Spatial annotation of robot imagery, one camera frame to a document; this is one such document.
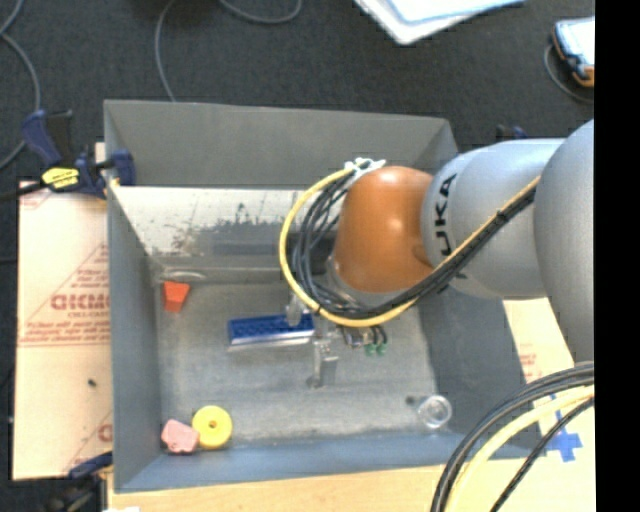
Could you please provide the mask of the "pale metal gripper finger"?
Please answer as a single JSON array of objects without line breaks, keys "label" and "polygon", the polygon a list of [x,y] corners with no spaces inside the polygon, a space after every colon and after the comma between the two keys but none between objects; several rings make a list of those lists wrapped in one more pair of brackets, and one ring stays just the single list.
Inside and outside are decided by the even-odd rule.
[{"label": "pale metal gripper finger", "polygon": [[285,307],[285,318],[288,325],[290,327],[298,326],[302,321],[305,311],[305,303],[296,294],[292,294]]},{"label": "pale metal gripper finger", "polygon": [[313,388],[321,388],[333,385],[338,361],[339,357],[333,352],[329,341],[316,341],[314,343],[311,386]]}]

